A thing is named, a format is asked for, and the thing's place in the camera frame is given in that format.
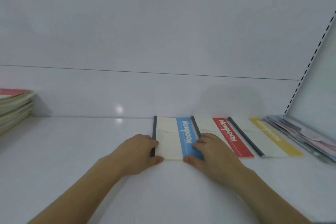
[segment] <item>stack of notebooks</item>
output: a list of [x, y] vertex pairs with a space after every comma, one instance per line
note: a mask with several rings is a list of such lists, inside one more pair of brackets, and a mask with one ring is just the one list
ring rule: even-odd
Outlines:
[[261, 119], [237, 119], [229, 117], [167, 118], [154, 117], [153, 139], [160, 142], [152, 156], [167, 160], [181, 160], [185, 156], [202, 159], [202, 154], [192, 147], [202, 135], [213, 133], [224, 141], [239, 158], [253, 158], [247, 147], [261, 157], [303, 156], [292, 144], [276, 133]]
[[336, 143], [334, 141], [287, 117], [272, 115], [267, 116], [265, 120], [319, 160], [325, 163], [336, 163]]
[[31, 115], [33, 96], [29, 90], [0, 89], [0, 135]]

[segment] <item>black spine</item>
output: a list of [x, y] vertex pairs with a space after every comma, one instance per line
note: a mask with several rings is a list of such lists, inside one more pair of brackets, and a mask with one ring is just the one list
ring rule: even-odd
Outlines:
[[252, 146], [252, 148], [259, 154], [260, 157], [265, 156], [265, 154], [251, 141], [251, 139], [241, 130], [241, 128], [234, 122], [234, 120], [231, 117], [228, 117], [228, 120], [239, 131], [239, 133], [241, 133], [241, 135]]
[[196, 130], [196, 133], [198, 135], [198, 138], [201, 138], [202, 137], [202, 134], [200, 132], [200, 130], [198, 129], [198, 126], [197, 126], [197, 123], [196, 123], [196, 120], [195, 120], [195, 117], [194, 116], [191, 116], [191, 120], [192, 120], [192, 123], [195, 127], [195, 130]]
[[[156, 140], [156, 120], [157, 120], [157, 116], [154, 116], [154, 123], [153, 123], [153, 135], [152, 135], [152, 139]], [[150, 156], [154, 157], [155, 156], [155, 148], [152, 148], [150, 150]]]

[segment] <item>hand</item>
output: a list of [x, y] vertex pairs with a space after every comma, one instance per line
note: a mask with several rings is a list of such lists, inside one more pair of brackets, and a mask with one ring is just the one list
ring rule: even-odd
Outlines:
[[202, 133], [202, 136], [193, 146], [203, 154], [204, 161], [187, 156], [183, 158], [184, 162], [193, 165], [210, 179], [229, 186], [238, 185], [252, 172], [219, 137], [211, 133]]
[[147, 168], [159, 164], [163, 157], [150, 157], [151, 149], [159, 142], [150, 136], [135, 135], [118, 146], [100, 161], [110, 170], [118, 169], [121, 176], [140, 174]]

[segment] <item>perforated edge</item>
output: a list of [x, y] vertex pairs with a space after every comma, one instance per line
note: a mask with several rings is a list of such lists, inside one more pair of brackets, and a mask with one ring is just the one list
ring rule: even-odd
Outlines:
[[289, 104], [288, 104], [288, 106], [287, 106], [285, 112], [283, 113], [284, 116], [287, 115], [288, 109], [289, 109], [290, 106], [292, 105], [293, 100], [294, 100], [294, 98], [295, 98], [295, 96], [296, 96], [296, 94], [297, 94], [297, 92], [298, 92], [300, 86], [302, 86], [302, 82], [303, 82], [304, 78], [306, 77], [308, 70], [309, 70], [310, 67], [312, 66], [312, 63], [313, 63], [313, 61], [314, 61], [314, 58], [316, 57], [318, 51], [320, 50], [321, 45], [322, 45], [322, 43], [323, 43], [323, 41], [324, 41], [324, 39], [325, 39], [325, 37], [326, 37], [326, 35], [327, 35], [327, 33], [328, 33], [330, 27], [331, 27], [331, 25], [333, 24], [333, 22], [334, 22], [335, 20], [336, 20], [336, 11], [334, 12], [334, 14], [333, 14], [333, 16], [332, 16], [332, 18], [331, 18], [331, 20], [330, 20], [330, 22], [329, 22], [329, 24], [328, 24], [328, 26], [327, 26], [325, 32], [324, 32], [322, 38], [321, 38], [321, 40], [320, 40], [320, 42], [319, 42], [319, 44], [318, 44], [318, 46], [317, 46], [317, 48], [316, 48], [316, 50], [315, 50], [313, 56], [311, 57], [311, 59], [310, 59], [310, 61], [309, 61], [309, 64], [308, 64], [308, 66], [307, 66], [307, 68], [306, 68], [306, 71], [304, 72], [304, 74], [303, 74], [303, 76], [302, 76], [302, 78], [301, 78], [301, 80], [300, 80], [300, 82], [299, 82], [299, 84], [298, 84], [298, 86], [297, 86], [297, 88], [296, 88], [296, 90], [295, 90], [295, 92], [294, 92], [294, 94], [293, 94], [291, 100], [289, 101]]

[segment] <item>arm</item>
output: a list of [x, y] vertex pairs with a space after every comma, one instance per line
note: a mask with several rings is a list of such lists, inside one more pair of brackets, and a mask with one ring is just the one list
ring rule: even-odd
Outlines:
[[161, 163], [149, 157], [159, 144], [150, 136], [136, 135], [111, 154], [99, 159], [74, 185], [28, 224], [87, 223], [111, 188], [126, 175], [136, 175]]
[[254, 171], [245, 167], [234, 152], [217, 136], [203, 133], [193, 146], [204, 161], [188, 156], [183, 159], [216, 182], [229, 185], [267, 224], [311, 224], [311, 222], [273, 191]]

